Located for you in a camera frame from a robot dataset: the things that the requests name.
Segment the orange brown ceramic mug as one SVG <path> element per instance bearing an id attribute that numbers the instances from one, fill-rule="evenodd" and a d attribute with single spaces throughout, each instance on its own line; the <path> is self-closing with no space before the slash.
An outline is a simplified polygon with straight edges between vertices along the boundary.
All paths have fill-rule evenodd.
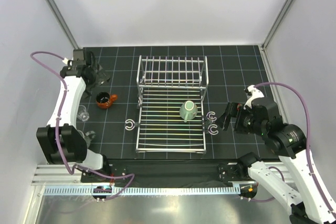
<path id="1" fill-rule="evenodd" d="M 108 109 L 118 99 L 116 94 L 109 94 L 107 92 L 100 92 L 96 96 L 96 104 L 101 109 Z"/>

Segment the mint green ceramic mug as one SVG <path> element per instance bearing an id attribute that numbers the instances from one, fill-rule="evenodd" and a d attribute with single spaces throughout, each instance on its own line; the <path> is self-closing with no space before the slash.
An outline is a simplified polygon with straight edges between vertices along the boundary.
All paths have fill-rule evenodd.
<path id="1" fill-rule="evenodd" d="M 195 119 L 197 116 L 196 104 L 191 100 L 185 101 L 180 107 L 179 114 L 184 123 Z"/>

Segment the clear glass mug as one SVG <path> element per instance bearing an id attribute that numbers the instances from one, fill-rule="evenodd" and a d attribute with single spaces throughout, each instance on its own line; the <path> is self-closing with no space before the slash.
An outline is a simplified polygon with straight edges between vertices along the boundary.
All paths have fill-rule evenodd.
<path id="1" fill-rule="evenodd" d="M 90 147 L 91 142 L 96 138 L 96 132 L 95 131 L 88 131 L 88 132 L 84 133 L 83 131 L 78 130 L 78 133 L 85 140 L 87 148 Z"/>

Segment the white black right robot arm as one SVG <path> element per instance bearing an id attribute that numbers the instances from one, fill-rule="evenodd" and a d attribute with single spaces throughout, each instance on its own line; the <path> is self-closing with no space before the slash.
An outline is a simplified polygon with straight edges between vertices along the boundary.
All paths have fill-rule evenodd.
<path id="1" fill-rule="evenodd" d="M 284 123 L 278 105 L 269 98 L 256 98 L 246 104 L 230 102 L 215 121 L 222 130 L 235 118 L 234 131 L 255 134 L 279 157 L 296 188 L 275 175 L 254 153 L 239 158 L 236 173 L 242 180 L 250 178 L 263 186 L 289 215 L 291 223 L 335 223 L 335 200 L 321 177 L 312 172 L 312 155 L 304 132 L 294 124 Z"/>

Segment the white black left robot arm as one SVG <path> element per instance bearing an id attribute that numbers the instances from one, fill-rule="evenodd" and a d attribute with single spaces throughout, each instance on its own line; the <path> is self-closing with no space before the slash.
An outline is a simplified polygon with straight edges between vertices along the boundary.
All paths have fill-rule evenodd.
<path id="1" fill-rule="evenodd" d="M 90 50 L 75 49 L 72 59 L 58 56 L 64 63 L 59 72 L 38 60 L 37 54 L 31 53 L 32 60 L 60 80 L 55 109 L 46 126 L 39 127 L 36 132 L 48 164 L 64 165 L 69 174 L 78 169 L 93 173 L 99 182 L 108 181 L 111 168 L 106 156 L 89 149 L 88 139 L 79 133 L 76 123 L 83 94 L 91 95 L 92 89 L 108 82 L 110 77 Z"/>

